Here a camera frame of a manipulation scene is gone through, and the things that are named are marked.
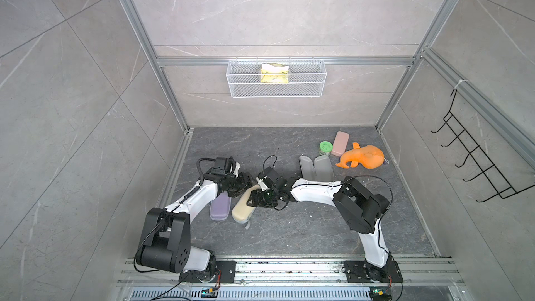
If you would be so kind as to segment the green lidded small jar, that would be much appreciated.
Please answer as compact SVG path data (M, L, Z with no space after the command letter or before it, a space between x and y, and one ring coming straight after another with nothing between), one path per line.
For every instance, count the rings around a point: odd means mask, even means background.
M332 152L332 149L333 149L333 144L331 142L322 141L319 144L319 153L322 156L329 156Z

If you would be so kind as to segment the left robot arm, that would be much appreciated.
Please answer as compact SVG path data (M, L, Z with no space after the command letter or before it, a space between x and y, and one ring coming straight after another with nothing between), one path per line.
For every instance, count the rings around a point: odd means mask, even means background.
M191 222L213 200L227 194L234 198L254 185L254 177L240 171L232 157L202 157L196 162L199 178L181 198L164 208L147 212L142 235L134 255L135 270L197 274L201 279L215 275L216 257L207 249L191 245Z

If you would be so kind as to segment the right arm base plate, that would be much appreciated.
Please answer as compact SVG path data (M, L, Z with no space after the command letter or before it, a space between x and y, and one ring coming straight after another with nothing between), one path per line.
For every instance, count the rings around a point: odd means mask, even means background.
M403 276L395 261L388 261L383 268L367 261L344 261L341 271L348 283L403 283Z

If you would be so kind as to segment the orange whale plush toy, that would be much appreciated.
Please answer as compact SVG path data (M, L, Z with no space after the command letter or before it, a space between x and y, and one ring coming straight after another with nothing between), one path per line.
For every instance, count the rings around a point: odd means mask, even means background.
M378 147L372 145L361 147L358 143L354 143L353 149L343 153L336 166L349 169L362 165L366 169L376 169L384 162L385 155Z

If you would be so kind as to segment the yellow packet in basket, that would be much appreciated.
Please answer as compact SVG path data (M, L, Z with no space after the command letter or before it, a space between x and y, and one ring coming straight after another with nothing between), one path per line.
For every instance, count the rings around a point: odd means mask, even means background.
M263 84L288 84L290 69L288 65L265 63L261 65L259 75Z

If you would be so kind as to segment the black wall hook rack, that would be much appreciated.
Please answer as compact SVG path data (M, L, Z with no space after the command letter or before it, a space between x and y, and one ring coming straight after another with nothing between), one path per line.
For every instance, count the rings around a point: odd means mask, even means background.
M457 97L457 90L453 89L449 95L450 104L446 114L442 118L442 124L439 128L432 130L431 133L437 135L444 128L447 128L453 139L447 144L441 144L440 147L445 149L453 144L460 144L464 150L464 160L461 163L456 163L454 166L457 169L465 167L468 161L475 165L476 171L469 178L463 178L462 182L465 184L471 183L478 178L484 178L490 185L491 192L485 195L482 199L476 199L477 203L485 203L494 198L502 200L517 196L530 189L534 189L534 184L528 185L525 188L516 189L508 180L500 168L496 165L493 159L489 156L486 150L480 145L468 129L462 124L458 117L453 113L454 103Z

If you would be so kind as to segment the aluminium front rail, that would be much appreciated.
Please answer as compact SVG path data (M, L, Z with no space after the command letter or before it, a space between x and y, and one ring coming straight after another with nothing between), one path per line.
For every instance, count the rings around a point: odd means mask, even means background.
M471 300L450 258L397 255L393 277L373 281L360 257L227 256L216 274L134 270L131 260L114 276L110 300Z

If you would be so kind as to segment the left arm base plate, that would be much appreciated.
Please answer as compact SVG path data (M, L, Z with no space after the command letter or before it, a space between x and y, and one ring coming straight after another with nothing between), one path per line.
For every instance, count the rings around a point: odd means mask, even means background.
M232 284L235 280L236 261L220 261L210 263L205 271L183 271L180 274L181 281L191 283L215 284Z

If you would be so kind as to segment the purple-lined grey sleeve case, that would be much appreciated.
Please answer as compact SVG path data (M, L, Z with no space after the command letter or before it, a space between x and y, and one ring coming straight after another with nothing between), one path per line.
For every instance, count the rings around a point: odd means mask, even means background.
M210 219L221 222L227 219L231 210L231 197L227 192L221 193L210 203Z

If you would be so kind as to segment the pink rectangular case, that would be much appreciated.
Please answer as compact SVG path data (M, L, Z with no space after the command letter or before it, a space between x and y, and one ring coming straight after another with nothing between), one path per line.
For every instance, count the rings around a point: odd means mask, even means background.
M350 135L346 132L338 131L332 143L331 154L333 156L342 156L347 148Z

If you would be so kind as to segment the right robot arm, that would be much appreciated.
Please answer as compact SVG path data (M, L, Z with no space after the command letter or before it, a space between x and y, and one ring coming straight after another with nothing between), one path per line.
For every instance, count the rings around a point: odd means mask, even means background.
M359 235L365 253L364 274L376 282L394 281L396 266L381 227L391 206L386 197L373 194L355 177L333 182L287 180L268 167L257 181L260 188L251 191L248 206L277 210L281 202L285 206L290 202L314 202L335 207L350 230Z

